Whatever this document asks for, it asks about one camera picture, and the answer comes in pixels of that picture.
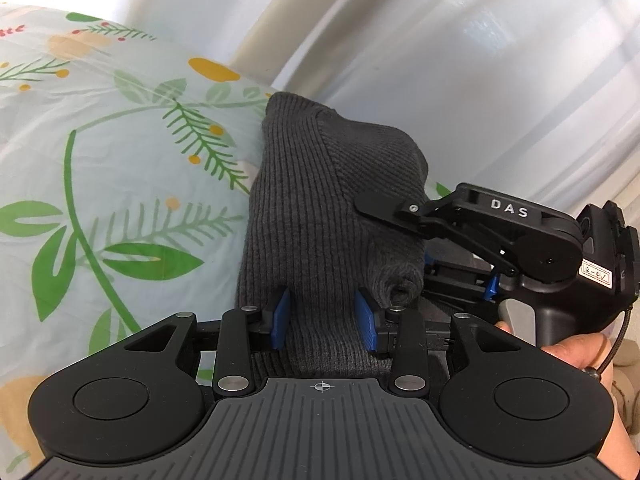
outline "human hand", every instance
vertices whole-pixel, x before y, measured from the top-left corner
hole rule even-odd
[[[503,321],[499,321],[496,326],[511,333],[509,326]],[[541,350],[583,370],[588,366],[598,368],[611,350],[611,343],[601,333],[583,334],[571,336],[552,346],[542,347]],[[609,364],[604,370],[601,382],[610,395],[613,382],[613,364]],[[613,396],[611,400],[615,406],[616,401]],[[600,449],[598,460],[623,480],[636,480],[638,476],[640,456],[626,434],[618,410],[615,410],[611,429]]]

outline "round black pad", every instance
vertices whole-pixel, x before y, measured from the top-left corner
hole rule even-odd
[[[98,420],[131,416],[145,407],[149,393],[144,384],[122,377],[98,379],[76,392],[78,411]]]
[[[513,251],[522,272],[542,283],[574,278],[582,263],[582,244],[574,239],[524,235],[518,238]]]
[[[525,420],[553,418],[569,405],[569,397],[560,386],[532,377],[503,382],[495,389],[494,399],[504,412]]]

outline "handwritten label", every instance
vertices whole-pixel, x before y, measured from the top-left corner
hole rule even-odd
[[[592,282],[599,283],[603,286],[613,288],[613,275],[609,269],[605,269],[599,265],[596,265],[589,260],[582,260],[582,265],[578,274],[591,280]]]

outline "finger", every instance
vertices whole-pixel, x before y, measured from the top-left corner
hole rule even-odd
[[[587,366],[597,368],[607,356],[610,343],[601,333],[581,334],[542,349],[576,368],[584,369]]]
[[[506,324],[504,321],[498,321],[498,323],[496,323],[495,325],[496,325],[500,330],[504,330],[505,332],[508,332],[508,333],[510,333],[510,334],[512,333],[512,332],[511,332],[511,327],[510,327],[508,324]]]

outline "crosshair mark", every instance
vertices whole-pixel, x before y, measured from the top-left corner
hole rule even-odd
[[[327,392],[330,388],[335,388],[335,386],[331,386],[330,384],[325,383],[324,381],[322,381],[321,383],[318,384],[314,384],[312,386],[312,388],[315,388],[316,390],[318,390],[320,393],[324,394],[325,392]]]

